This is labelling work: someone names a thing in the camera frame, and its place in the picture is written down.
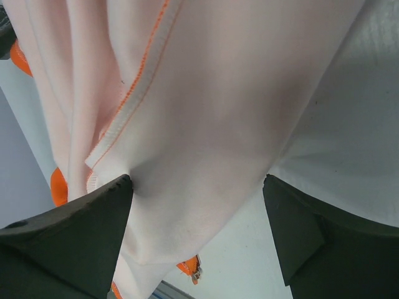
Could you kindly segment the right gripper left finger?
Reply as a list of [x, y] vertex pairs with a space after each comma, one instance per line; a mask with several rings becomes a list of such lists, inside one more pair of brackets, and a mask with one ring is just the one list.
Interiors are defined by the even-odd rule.
[[124, 174], [1, 229], [1, 298], [106, 298], [132, 197]]

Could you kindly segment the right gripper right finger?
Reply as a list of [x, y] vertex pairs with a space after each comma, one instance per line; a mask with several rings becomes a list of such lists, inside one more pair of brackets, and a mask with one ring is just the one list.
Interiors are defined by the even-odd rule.
[[262, 189], [293, 298], [398, 298], [398, 228], [356, 216], [268, 175]]

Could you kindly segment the orange jacket with pink lining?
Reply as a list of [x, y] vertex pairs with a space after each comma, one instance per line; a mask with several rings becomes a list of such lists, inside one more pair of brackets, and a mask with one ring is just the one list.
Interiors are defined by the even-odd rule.
[[362, 1], [5, 1], [69, 200], [128, 174], [148, 298], [261, 185]]

